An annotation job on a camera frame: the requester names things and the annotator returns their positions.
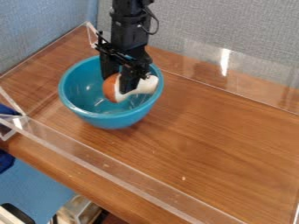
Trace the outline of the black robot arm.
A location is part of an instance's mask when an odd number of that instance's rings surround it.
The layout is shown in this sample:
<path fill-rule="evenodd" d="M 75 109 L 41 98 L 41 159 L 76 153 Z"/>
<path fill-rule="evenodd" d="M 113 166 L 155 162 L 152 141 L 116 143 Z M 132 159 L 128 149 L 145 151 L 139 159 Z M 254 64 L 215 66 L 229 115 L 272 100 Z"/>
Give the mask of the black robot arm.
<path fill-rule="evenodd" d="M 148 5 L 155 0 L 112 0 L 111 40 L 97 32 L 96 50 L 100 57 L 101 77 L 105 81 L 113 74 L 120 75 L 117 90 L 127 94 L 149 73 L 152 58 L 145 51 L 151 35 Z"/>

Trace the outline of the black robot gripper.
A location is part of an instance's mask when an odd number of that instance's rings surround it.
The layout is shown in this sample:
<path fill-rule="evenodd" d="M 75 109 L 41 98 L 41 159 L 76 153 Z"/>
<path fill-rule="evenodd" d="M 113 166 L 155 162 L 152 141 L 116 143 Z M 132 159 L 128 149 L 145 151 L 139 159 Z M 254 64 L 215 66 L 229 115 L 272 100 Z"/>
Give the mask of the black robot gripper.
<path fill-rule="evenodd" d="M 101 77 L 105 80 L 120 69 L 119 91 L 124 95 L 136 89 L 140 80 L 149 73 L 152 58 L 147 54 L 151 31 L 149 17 L 125 17 L 113 19 L 111 25 L 111 40 L 107 40 L 100 54 Z"/>

